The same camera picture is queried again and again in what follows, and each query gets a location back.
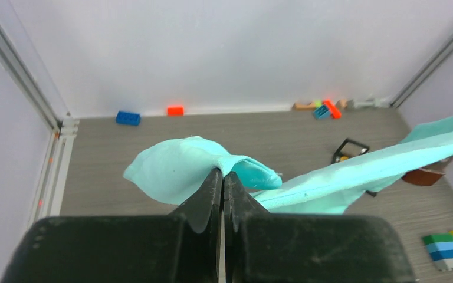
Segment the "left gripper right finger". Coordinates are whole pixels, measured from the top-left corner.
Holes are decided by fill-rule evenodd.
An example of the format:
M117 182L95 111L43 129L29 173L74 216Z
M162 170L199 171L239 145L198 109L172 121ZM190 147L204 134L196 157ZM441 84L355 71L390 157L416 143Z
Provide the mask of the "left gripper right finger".
M415 282L398 234L367 215L269 213L224 177L227 282Z

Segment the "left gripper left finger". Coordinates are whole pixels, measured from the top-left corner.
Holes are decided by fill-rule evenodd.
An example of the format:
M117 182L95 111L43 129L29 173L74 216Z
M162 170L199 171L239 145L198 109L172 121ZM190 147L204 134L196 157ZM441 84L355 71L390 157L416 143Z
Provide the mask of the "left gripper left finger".
M33 224L2 282L218 282L222 173L167 215L57 216Z

